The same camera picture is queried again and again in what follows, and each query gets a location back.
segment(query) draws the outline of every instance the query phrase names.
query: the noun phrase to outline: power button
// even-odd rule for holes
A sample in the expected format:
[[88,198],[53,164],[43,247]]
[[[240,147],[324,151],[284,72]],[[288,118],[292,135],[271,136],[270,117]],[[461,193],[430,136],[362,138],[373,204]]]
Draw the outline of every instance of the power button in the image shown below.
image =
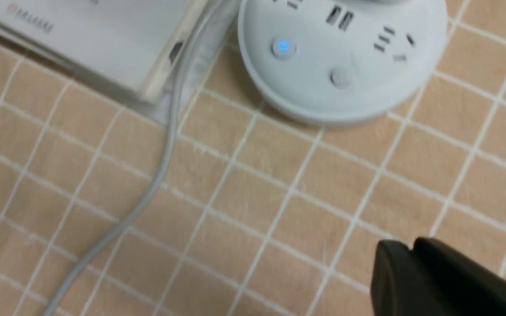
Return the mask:
[[334,68],[330,74],[331,83],[338,89],[345,89],[350,84],[349,72],[344,68]]
[[296,54],[296,43],[291,39],[275,38],[272,44],[273,55],[282,60],[288,60]]

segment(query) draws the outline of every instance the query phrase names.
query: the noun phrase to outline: gray cable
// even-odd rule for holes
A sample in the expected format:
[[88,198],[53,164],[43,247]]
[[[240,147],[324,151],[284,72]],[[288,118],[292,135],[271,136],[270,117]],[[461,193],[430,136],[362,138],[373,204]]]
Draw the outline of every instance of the gray cable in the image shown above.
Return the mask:
[[171,104],[169,106],[169,120],[167,122],[167,142],[165,144],[165,150],[163,151],[163,156],[161,158],[161,162],[159,168],[157,168],[157,173],[155,174],[151,184],[147,188],[146,192],[140,198],[138,204],[134,206],[134,208],[128,213],[128,215],[121,220],[114,228],[108,232],[101,240],[99,240],[87,253],[76,263],[76,265],[69,272],[68,276],[64,279],[64,282],[60,285],[52,300],[42,316],[53,316],[54,312],[58,308],[60,302],[64,298],[65,294],[68,292],[77,276],[83,271],[84,268],[98,255],[102,250],[104,250],[111,242],[116,239],[118,236],[126,230],[135,220],[138,219],[146,210],[147,205],[155,196],[157,190],[159,189],[163,178],[165,178],[165,174],[167,174],[167,170],[169,168],[169,162],[171,161],[171,156],[173,154],[173,147],[175,145],[175,136],[177,134],[177,118],[179,114],[179,104],[181,103],[181,94],[183,92],[184,82],[187,78],[189,69],[191,67],[191,62],[193,61],[196,52],[197,52],[197,44],[204,33],[205,28],[208,26],[211,18],[214,14],[229,0],[217,0],[216,4],[209,7],[205,14],[203,14],[201,20],[195,27],[193,34],[187,41],[186,48],[183,51],[183,56],[181,57],[181,61],[179,62],[179,69],[177,70],[177,74],[175,77],[175,86],[173,90],[173,96],[171,97]]

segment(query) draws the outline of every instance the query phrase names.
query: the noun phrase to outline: tile floor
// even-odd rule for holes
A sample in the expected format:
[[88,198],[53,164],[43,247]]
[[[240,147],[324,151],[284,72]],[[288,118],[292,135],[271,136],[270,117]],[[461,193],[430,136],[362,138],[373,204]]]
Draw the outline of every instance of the tile floor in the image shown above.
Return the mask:
[[[182,119],[165,185],[58,314],[371,315],[381,238],[437,236],[506,278],[506,2],[448,10],[430,82],[343,130],[263,104],[231,35]],[[0,316],[40,313],[138,200],[164,135],[0,40]]]

